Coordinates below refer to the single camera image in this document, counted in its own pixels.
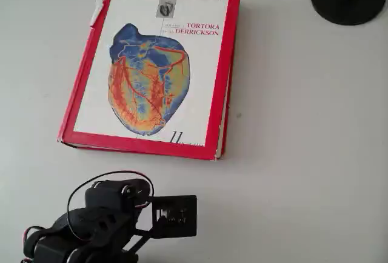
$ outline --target heart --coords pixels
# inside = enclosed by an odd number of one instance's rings
[[[159,132],[190,85],[189,56],[176,40],[141,35],[126,24],[113,38],[108,100],[120,122],[140,135]]]

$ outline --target white table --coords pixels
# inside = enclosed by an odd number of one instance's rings
[[[198,196],[197,237],[150,241],[140,262],[387,262],[388,12],[341,27],[310,0],[241,0],[227,154],[206,162],[55,142],[94,3],[0,0],[1,262],[82,181],[129,168]]]

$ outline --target robotic arm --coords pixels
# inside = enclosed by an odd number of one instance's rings
[[[78,189],[107,174],[136,173],[144,179],[98,181],[85,192],[85,207],[69,211]],[[152,182],[135,171],[113,171],[81,184],[67,213],[50,228],[26,230],[21,263],[137,263],[136,252],[151,238],[196,236],[196,196],[153,195]],[[152,203],[152,228],[138,230],[141,210]],[[28,231],[38,229],[27,238]],[[133,235],[142,238],[128,251]]]

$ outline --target wire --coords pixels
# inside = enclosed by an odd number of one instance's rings
[[[23,246],[24,246],[24,244],[25,244],[25,242],[26,242],[26,240],[27,240],[28,233],[29,233],[30,230],[32,230],[32,229],[34,229],[34,230],[44,230],[44,227],[41,227],[41,226],[39,226],[39,225],[33,225],[33,226],[27,228],[27,229],[24,231],[23,236],[22,236],[22,244],[23,244]]]
[[[136,174],[136,175],[139,175],[139,176],[142,176],[143,178],[145,178],[151,185],[151,190],[152,190],[152,193],[150,195],[151,198],[153,198],[153,196],[155,195],[155,188],[153,186],[153,183],[151,181],[151,179],[149,179],[145,174],[141,173],[141,172],[138,172],[138,171],[134,171],[134,170],[119,170],[119,171],[111,171],[111,172],[106,172],[106,173],[103,173],[103,174],[100,174],[100,175],[97,175],[93,178],[90,178],[88,181],[85,181],[84,183],[82,183],[81,185],[79,185],[76,189],[73,190],[73,192],[71,193],[71,195],[69,196],[69,199],[67,200],[67,209],[66,209],[66,220],[67,220],[67,224],[69,225],[69,229],[70,231],[73,233],[73,235],[79,239],[80,241],[89,241],[90,239],[83,239],[81,237],[79,237],[74,229],[73,229],[73,226],[72,226],[72,223],[70,222],[70,210],[69,210],[69,207],[70,207],[70,201],[72,200],[74,194],[83,186],[85,186],[86,184],[88,183],[91,183],[93,180],[95,179],[98,179],[100,177],[103,177],[103,176],[107,176],[107,175],[111,175],[111,174],[117,174],[117,173],[131,173],[131,174]],[[145,208],[145,207],[148,207],[150,205],[151,201],[149,200],[148,202],[144,203],[144,204],[139,204],[139,205],[136,205],[135,208]]]

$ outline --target anatomy textbook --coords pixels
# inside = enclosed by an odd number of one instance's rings
[[[219,158],[239,0],[99,0],[58,140]]]

